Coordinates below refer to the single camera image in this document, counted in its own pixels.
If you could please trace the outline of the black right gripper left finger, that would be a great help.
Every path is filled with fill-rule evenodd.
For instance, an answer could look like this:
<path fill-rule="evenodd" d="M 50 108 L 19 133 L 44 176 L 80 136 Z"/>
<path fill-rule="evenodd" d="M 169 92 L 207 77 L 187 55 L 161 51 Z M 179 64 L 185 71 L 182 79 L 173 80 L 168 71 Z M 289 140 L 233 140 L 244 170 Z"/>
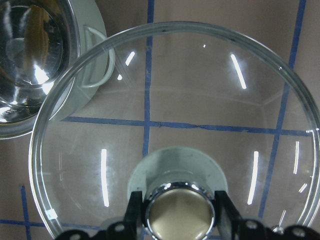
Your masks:
<path fill-rule="evenodd" d="M 140 240 L 143 233 L 142 206 L 142 192 L 131 192 L 124 217 L 107 228 L 106 239 Z"/>

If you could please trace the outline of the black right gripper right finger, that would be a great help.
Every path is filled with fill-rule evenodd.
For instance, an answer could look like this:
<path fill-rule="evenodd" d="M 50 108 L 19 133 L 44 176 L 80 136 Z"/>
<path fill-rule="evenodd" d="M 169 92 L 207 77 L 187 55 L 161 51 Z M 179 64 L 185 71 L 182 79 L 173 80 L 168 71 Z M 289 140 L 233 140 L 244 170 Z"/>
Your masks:
<path fill-rule="evenodd" d="M 242 217 L 226 191 L 214 192 L 215 225 L 223 240 L 267 240 L 266 227 L 257 219 Z"/>

